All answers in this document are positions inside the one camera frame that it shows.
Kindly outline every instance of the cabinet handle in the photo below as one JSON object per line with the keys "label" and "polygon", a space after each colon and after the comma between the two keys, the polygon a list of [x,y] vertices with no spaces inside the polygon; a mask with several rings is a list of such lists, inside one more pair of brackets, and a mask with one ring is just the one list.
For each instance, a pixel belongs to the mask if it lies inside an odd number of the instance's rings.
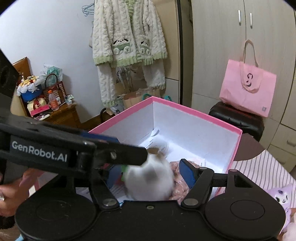
{"label": "cabinet handle", "polygon": [[296,147],[296,144],[295,144],[295,143],[292,143],[292,142],[290,142],[289,140],[287,140],[287,144],[288,144],[289,146]]}
{"label": "cabinet handle", "polygon": [[253,18],[252,18],[252,13],[250,13],[250,24],[251,24],[251,28],[253,28]]}
{"label": "cabinet handle", "polygon": [[239,10],[239,25],[242,25],[242,21],[241,21],[241,15],[240,15],[240,10]]}

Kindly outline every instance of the white plush toy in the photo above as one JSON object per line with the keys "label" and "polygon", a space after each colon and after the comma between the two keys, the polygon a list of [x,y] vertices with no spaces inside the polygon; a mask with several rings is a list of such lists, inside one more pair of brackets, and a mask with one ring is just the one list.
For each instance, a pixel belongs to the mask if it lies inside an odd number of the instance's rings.
{"label": "white plush toy", "polygon": [[141,166],[128,166],[123,177],[134,200],[162,201],[172,194],[174,174],[168,161],[160,155],[148,154]]}
{"label": "white plush toy", "polygon": [[283,241],[296,240],[296,213],[293,216],[294,221],[287,226],[287,232],[283,235]]}

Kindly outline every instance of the pink tote bag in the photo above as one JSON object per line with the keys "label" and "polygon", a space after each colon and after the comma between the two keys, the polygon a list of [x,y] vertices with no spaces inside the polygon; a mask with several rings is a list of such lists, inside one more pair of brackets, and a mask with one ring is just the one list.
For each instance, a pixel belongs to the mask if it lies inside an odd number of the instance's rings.
{"label": "pink tote bag", "polygon": [[[244,63],[245,46],[250,43],[254,49],[255,65]],[[238,110],[246,111],[263,117],[268,117],[271,107],[276,75],[258,68],[254,44],[245,41],[240,61],[228,60],[220,99]]]}

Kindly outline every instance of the blue container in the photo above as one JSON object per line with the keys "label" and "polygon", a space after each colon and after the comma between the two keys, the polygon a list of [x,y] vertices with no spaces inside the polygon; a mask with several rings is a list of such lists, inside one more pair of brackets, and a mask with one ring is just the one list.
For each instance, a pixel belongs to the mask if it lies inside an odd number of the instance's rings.
{"label": "blue container", "polygon": [[22,99],[24,102],[31,101],[43,93],[41,85],[38,85],[37,88],[39,90],[35,90],[34,92],[27,91],[24,94],[22,93]]}

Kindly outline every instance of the black leather stool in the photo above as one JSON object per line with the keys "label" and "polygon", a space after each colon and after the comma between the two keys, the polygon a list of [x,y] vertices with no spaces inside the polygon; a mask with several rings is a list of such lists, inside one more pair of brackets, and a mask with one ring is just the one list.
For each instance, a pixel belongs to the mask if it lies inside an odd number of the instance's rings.
{"label": "black leather stool", "polygon": [[223,102],[215,104],[209,115],[240,128],[243,133],[250,134],[256,141],[260,141],[262,137],[264,123],[261,116],[237,110]]}

